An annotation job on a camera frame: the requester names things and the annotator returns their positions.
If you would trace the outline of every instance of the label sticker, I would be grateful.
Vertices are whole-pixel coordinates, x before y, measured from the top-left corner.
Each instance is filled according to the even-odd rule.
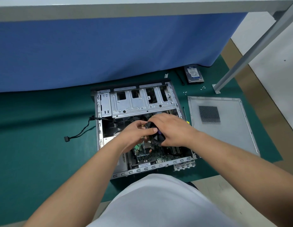
[[[189,72],[189,74],[193,77],[199,77],[199,73],[197,71],[197,68],[188,68],[187,71]]]
[[[144,164],[138,165],[138,167],[141,168],[141,167],[150,166],[150,165],[151,165],[151,163],[144,163]]]

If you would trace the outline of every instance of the metal bracket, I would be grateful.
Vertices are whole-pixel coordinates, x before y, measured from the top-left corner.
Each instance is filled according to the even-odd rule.
[[[214,88],[214,87],[215,87],[215,84],[212,84],[212,86],[213,86],[213,89],[214,89],[214,91],[216,92],[216,94],[220,94],[220,93],[221,93],[220,91],[216,91],[216,90],[215,90],[215,88]]]

